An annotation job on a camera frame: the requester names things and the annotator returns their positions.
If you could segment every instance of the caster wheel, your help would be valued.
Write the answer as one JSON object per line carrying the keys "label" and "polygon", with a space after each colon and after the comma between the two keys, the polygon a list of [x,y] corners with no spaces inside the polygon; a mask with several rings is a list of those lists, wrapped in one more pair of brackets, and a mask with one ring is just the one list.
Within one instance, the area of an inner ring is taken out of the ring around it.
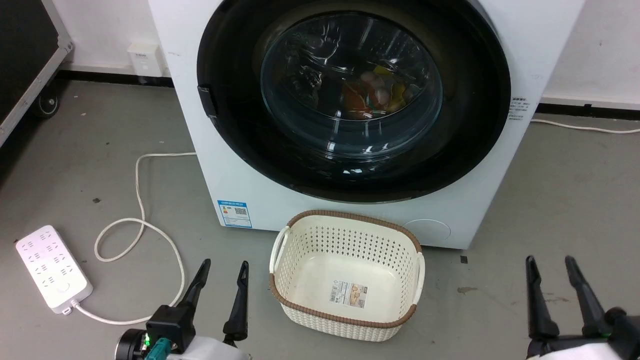
{"label": "caster wheel", "polygon": [[50,88],[44,88],[35,101],[33,101],[29,112],[31,112],[33,116],[41,119],[49,119],[58,112],[59,107],[58,94]]}

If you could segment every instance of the basket handle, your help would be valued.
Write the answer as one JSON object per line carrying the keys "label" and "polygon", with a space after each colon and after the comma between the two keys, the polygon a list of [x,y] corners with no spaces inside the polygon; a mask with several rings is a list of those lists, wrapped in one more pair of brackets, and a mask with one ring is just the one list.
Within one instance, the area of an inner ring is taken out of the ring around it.
{"label": "basket handle", "polygon": [[415,289],[415,295],[413,296],[413,303],[418,304],[420,295],[422,295],[422,287],[424,286],[424,256],[421,252],[418,253],[418,284]]}
{"label": "basket handle", "polygon": [[283,244],[286,243],[289,237],[289,226],[285,226],[276,237],[276,242],[273,243],[273,249],[271,250],[271,259],[269,260],[269,273],[275,274],[276,272],[276,260],[279,258],[280,249]]}

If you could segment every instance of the black baseboard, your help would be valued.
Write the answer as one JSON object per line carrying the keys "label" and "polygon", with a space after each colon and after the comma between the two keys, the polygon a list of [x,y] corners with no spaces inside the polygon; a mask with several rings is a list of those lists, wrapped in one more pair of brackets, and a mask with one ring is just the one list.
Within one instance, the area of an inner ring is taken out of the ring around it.
{"label": "black baseboard", "polygon": [[584,106],[539,104],[536,113],[598,117],[604,119],[640,120],[640,111],[637,110],[594,108],[590,104]]}
{"label": "black baseboard", "polygon": [[171,78],[152,78],[150,76],[137,76],[125,74],[106,74],[103,72],[60,70],[56,79],[91,81],[94,83],[161,86],[173,88]]}
{"label": "black baseboard", "polygon": [[[61,70],[56,75],[56,79],[173,88],[173,81],[171,78],[151,78],[148,76],[137,75],[106,74],[103,72]],[[605,119],[640,120],[640,111],[637,110],[594,108],[590,104],[585,106],[539,104],[538,108],[536,108],[536,113],[600,117]]]}

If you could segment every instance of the power outlet socket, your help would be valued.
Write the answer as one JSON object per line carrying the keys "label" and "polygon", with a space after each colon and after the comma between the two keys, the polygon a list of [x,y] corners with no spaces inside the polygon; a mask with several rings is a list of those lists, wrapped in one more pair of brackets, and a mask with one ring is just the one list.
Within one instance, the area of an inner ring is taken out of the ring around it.
{"label": "power outlet socket", "polygon": [[93,291],[53,226],[43,226],[27,235],[15,243],[15,248],[54,313],[71,313],[71,301],[80,302]]}

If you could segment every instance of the laundry basket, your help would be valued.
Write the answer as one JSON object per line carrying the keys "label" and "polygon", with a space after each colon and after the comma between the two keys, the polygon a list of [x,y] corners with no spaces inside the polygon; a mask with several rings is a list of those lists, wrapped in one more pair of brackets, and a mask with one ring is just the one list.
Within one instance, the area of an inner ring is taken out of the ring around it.
{"label": "laundry basket", "polygon": [[385,341],[415,312],[424,258],[415,236],[399,225],[306,211],[278,234],[269,282],[294,322],[345,338]]}

